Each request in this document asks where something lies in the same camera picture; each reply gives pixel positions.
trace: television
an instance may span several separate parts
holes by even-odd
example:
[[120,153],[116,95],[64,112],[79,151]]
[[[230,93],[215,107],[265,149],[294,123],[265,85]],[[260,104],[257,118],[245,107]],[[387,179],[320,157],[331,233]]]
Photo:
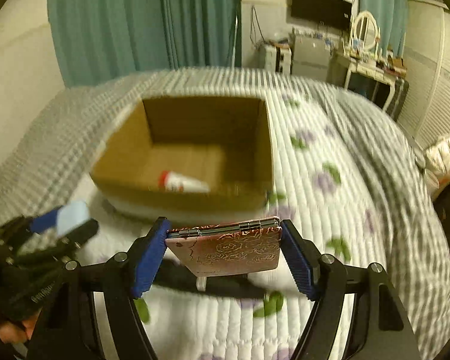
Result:
[[352,3],[345,0],[292,0],[291,16],[349,31]]

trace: bed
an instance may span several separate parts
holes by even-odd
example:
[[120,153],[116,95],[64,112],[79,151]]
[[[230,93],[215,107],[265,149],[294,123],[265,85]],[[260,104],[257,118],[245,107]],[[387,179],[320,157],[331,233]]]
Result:
[[[127,250],[150,223],[118,215],[88,176],[107,137],[132,107],[157,95],[258,96],[268,105],[274,190],[264,213],[291,218],[322,252],[366,267],[383,264],[398,290],[424,359],[450,337],[450,255],[406,138],[365,98],[325,83],[261,70],[187,68],[139,73],[97,87],[59,93],[0,166],[0,224],[85,200],[99,235],[79,252],[82,263]],[[53,242],[53,231],[29,249]],[[260,316],[260,302],[212,298],[152,286],[145,330],[159,359],[288,359],[311,303],[295,288],[282,257],[277,269],[250,274],[279,292],[282,309]],[[116,358],[97,315],[108,359]],[[330,359],[342,356],[353,298],[346,296]]]

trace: hand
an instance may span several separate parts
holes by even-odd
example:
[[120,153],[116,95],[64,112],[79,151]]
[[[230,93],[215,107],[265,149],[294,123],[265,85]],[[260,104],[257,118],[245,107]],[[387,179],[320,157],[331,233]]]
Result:
[[5,322],[0,325],[0,339],[5,344],[17,344],[30,340],[34,332],[35,324],[40,311],[32,315],[30,318],[22,321],[25,330],[20,329],[11,322]]

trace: cardboard box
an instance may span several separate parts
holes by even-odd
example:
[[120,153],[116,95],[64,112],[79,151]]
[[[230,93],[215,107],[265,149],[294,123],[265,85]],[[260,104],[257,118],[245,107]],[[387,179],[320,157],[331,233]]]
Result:
[[[166,170],[203,181],[210,192],[163,190],[159,178]],[[273,186],[266,103],[218,96],[145,99],[110,137],[90,176],[117,209],[151,219],[186,223],[181,216],[207,221],[224,214],[235,220],[241,216],[230,213],[263,210]]]

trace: screw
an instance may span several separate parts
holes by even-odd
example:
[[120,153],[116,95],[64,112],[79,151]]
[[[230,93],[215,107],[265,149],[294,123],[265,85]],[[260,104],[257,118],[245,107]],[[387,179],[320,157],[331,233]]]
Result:
[[335,257],[332,256],[331,254],[322,254],[322,261],[325,264],[331,264],[335,261]]
[[78,266],[78,263],[76,261],[69,261],[65,264],[65,268],[67,271],[73,271]]
[[128,255],[124,251],[119,251],[113,258],[118,263],[121,263],[128,258]]
[[373,262],[370,266],[373,272],[380,273],[383,271],[383,267],[378,262]]

